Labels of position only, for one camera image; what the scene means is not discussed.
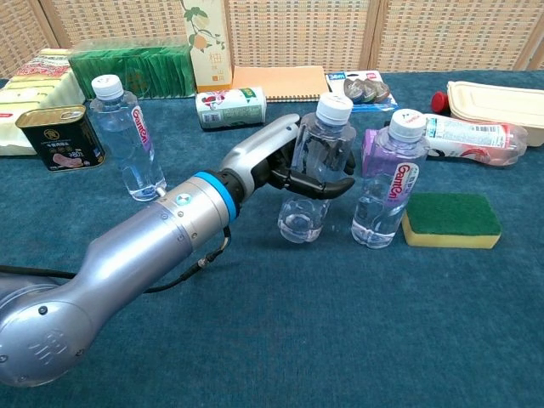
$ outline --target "canned meat tin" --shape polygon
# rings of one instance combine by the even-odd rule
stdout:
[[[94,167],[104,161],[104,149],[83,105],[29,110],[15,125],[51,172]]]

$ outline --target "white can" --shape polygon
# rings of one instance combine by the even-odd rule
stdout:
[[[196,95],[196,112],[203,129],[263,123],[266,98],[261,87],[203,92]]]

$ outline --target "notebook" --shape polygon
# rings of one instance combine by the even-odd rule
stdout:
[[[322,66],[236,66],[232,88],[261,87],[267,102],[317,101],[329,92]]]

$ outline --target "kitchen sponge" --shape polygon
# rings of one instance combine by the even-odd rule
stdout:
[[[490,203],[478,194],[413,194],[402,229],[414,247],[491,249],[501,237]]]

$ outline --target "teal fabric surface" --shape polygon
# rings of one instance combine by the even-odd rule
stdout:
[[[423,112],[448,81],[544,88],[544,71],[383,78],[402,107]],[[169,188],[217,168],[259,129],[202,132],[193,99],[145,100],[142,109]],[[269,104],[267,122],[314,109]],[[390,116],[352,115],[357,183],[332,203],[316,242],[281,237],[276,218],[288,193],[263,187],[208,269],[137,298],[59,380],[0,386],[0,406],[544,406],[544,147],[509,168],[429,159],[422,169],[415,191],[488,197],[503,228],[495,249],[415,248],[400,231],[391,246],[372,251],[349,226],[362,135]],[[49,173],[36,157],[2,157],[0,178],[0,264],[77,271],[93,238],[145,207],[109,160]]]

